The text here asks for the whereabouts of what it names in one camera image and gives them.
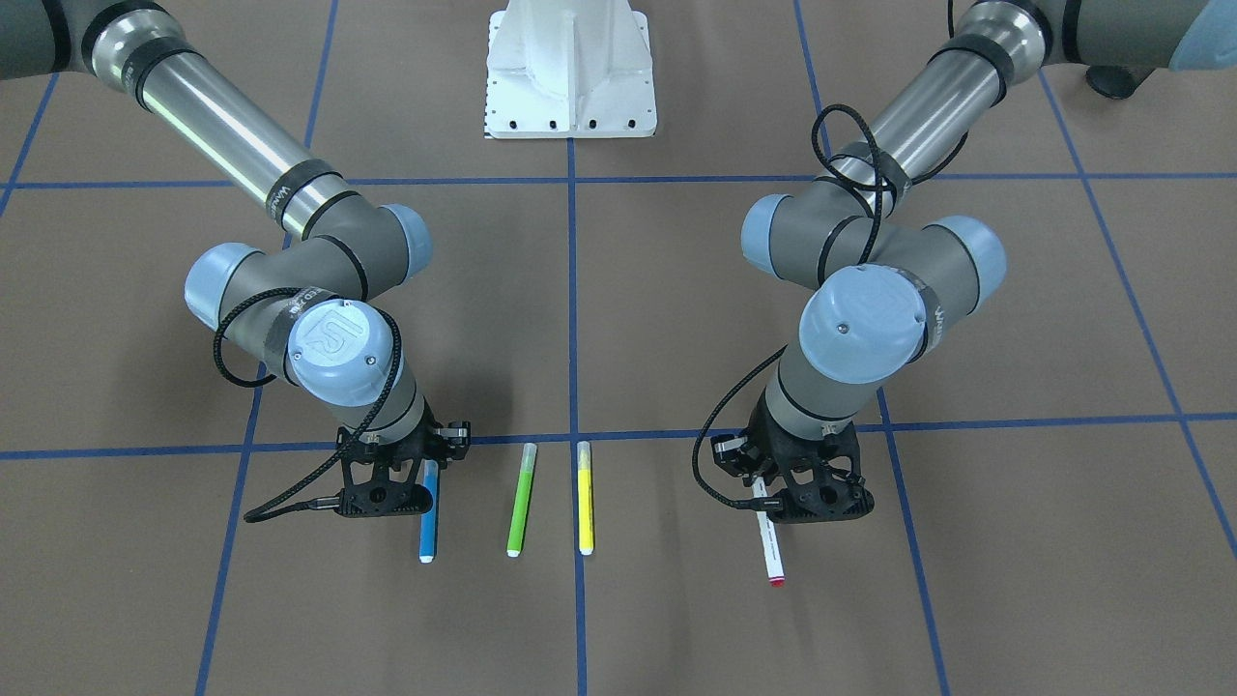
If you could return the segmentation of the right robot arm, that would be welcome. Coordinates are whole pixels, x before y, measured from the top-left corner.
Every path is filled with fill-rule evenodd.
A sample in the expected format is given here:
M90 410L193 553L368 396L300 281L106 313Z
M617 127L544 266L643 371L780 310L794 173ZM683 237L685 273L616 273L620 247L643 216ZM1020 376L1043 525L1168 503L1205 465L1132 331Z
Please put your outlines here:
M207 365L239 300L319 286L370 300L423 269L427 227L372 206L234 91L158 1L5 1L2 79L66 82L49 153L2 157L2 467L242 448Z

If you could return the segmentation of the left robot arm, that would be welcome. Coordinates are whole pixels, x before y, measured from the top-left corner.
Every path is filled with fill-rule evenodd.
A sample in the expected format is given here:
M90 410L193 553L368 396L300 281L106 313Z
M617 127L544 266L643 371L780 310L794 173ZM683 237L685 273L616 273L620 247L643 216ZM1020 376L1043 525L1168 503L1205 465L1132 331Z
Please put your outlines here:
M975 218L888 221L952 159L983 114L1047 66L1131 72L1235 66L1232 1L977 1L875 122L823 108L810 142L823 176L748 211L751 265L811 291L795 339L741 436L714 441L734 476L825 470L854 415L998 289L1006 251Z

